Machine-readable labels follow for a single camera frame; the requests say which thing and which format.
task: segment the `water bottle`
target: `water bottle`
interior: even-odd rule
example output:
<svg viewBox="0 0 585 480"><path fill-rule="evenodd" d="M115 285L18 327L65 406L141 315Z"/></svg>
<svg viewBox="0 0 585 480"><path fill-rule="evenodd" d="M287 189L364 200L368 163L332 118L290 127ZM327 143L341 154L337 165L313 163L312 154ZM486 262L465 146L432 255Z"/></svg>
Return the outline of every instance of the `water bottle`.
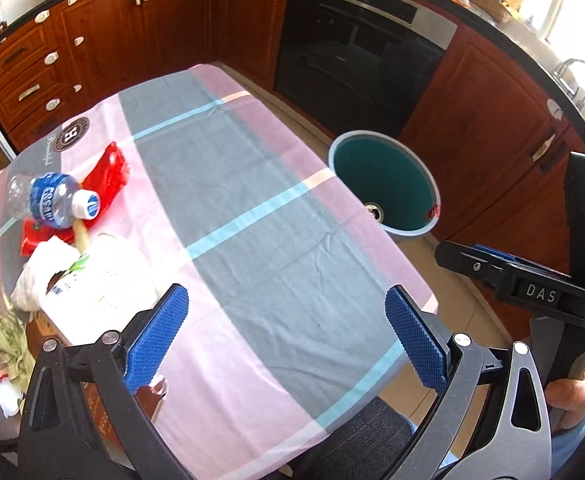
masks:
<svg viewBox="0 0 585 480"><path fill-rule="evenodd" d="M16 174L8 184L8 213L14 218L32 218L37 224L65 229L75 218L92 220L99 213L99 195L81 189L64 173L33 176Z"/></svg>

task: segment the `human hand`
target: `human hand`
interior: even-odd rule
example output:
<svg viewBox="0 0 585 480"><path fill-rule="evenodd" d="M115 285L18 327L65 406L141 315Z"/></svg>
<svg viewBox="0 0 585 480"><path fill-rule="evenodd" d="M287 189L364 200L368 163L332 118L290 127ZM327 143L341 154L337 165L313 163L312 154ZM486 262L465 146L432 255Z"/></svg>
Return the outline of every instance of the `human hand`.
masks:
<svg viewBox="0 0 585 480"><path fill-rule="evenodd" d="M559 426L563 430L575 427L585 418L585 375L579 379L559 379L545 389L546 402L553 408L565 410Z"/></svg>

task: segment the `table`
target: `table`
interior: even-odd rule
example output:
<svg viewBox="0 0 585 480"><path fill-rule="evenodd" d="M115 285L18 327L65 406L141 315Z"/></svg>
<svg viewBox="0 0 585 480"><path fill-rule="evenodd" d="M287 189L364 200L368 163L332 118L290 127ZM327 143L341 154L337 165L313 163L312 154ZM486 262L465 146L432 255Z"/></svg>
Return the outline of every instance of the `table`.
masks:
<svg viewBox="0 0 585 480"><path fill-rule="evenodd" d="M67 149L54 148L58 128L0 172L0 280L10 293L25 262L21 222L4 212L8 179L82 180L115 140L130 182L91 236L127 238L162 286L189 291L155 424L198 479L277 469L405 364L385 292L400 283L433 311L432 291L319 157L224 72L154 79L80 117L90 126Z"/></svg>

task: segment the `trash can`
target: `trash can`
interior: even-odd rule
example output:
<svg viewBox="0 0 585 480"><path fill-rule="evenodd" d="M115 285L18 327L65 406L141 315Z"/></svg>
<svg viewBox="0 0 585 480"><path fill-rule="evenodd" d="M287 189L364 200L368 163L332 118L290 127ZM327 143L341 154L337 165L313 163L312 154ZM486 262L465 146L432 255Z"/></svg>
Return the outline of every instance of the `trash can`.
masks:
<svg viewBox="0 0 585 480"><path fill-rule="evenodd" d="M397 242L425 235L441 211L439 189L410 149L365 130L339 136L328 164Z"/></svg>

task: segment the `built-in black oven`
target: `built-in black oven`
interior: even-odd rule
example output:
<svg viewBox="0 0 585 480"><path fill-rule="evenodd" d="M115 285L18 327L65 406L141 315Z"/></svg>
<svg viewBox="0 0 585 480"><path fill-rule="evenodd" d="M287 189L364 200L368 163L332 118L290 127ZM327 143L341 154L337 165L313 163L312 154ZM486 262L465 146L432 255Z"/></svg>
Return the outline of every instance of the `built-in black oven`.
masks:
<svg viewBox="0 0 585 480"><path fill-rule="evenodd" d="M408 0L288 0L275 90L336 135L397 137L456 28Z"/></svg>

